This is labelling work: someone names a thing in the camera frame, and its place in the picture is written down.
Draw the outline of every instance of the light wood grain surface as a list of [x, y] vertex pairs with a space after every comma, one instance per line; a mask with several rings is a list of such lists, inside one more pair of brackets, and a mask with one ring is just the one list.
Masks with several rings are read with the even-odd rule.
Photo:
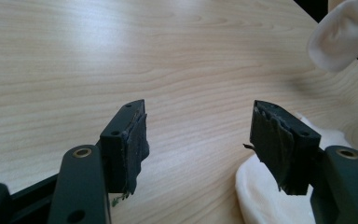
[[242, 223], [255, 99], [358, 148], [358, 62], [316, 68], [315, 26], [291, 0], [0, 1], [0, 182], [14, 193], [56, 174], [145, 99], [150, 156], [114, 222]]

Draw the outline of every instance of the white towel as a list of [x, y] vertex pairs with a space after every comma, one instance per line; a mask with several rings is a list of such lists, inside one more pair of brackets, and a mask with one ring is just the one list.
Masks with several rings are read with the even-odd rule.
[[339, 72], [358, 57], [358, 0], [330, 0], [330, 12], [310, 37], [308, 53], [329, 72]]
[[[301, 120], [322, 136], [320, 148], [332, 145], [351, 146], [342, 132], [320, 129], [306, 118]], [[255, 154], [238, 170], [236, 190], [246, 224], [315, 223], [310, 206], [312, 187], [309, 187], [306, 196], [289, 196], [278, 191], [274, 177]]]

